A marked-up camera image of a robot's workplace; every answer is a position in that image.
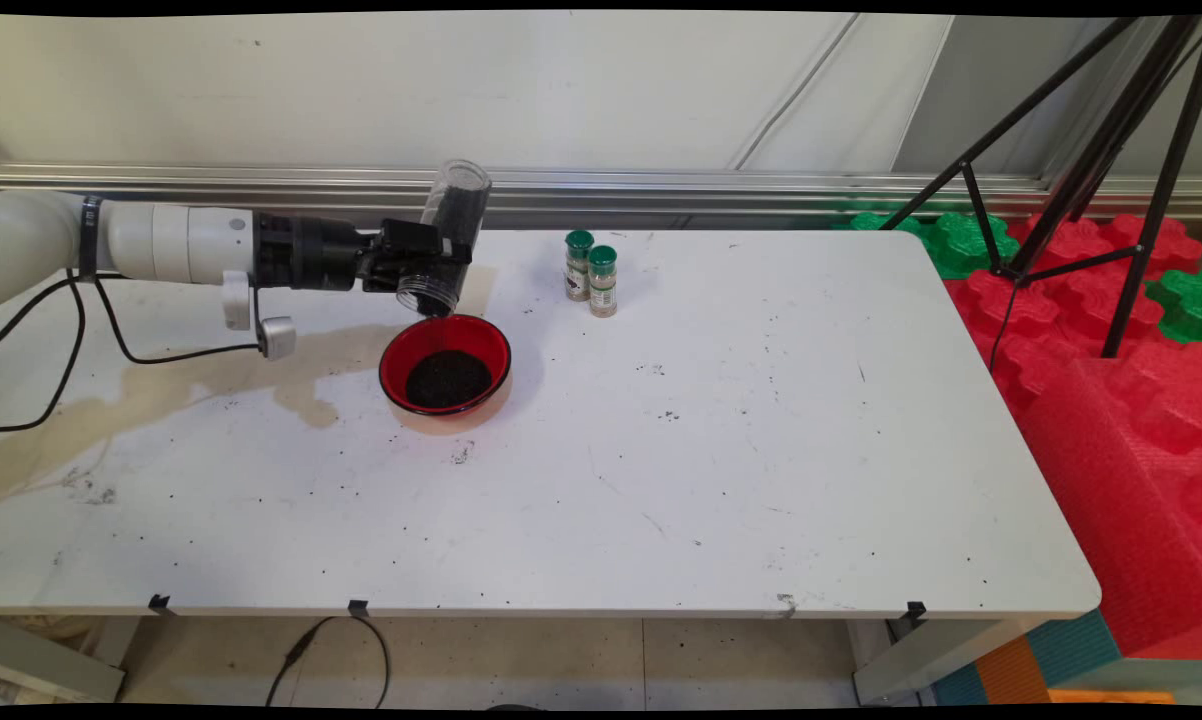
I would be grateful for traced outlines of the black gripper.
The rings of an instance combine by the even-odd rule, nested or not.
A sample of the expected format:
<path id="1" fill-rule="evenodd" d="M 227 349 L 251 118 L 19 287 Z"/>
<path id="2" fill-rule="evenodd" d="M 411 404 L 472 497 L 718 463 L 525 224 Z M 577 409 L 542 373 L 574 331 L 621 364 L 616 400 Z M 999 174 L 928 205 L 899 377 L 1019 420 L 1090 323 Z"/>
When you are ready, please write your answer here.
<path id="1" fill-rule="evenodd" d="M 359 254 L 371 237 L 326 218 L 252 218 L 252 284 L 258 288 L 346 292 L 357 282 Z M 365 258 L 365 292 L 460 293 L 472 245 L 436 225 L 383 219 L 380 256 Z"/>

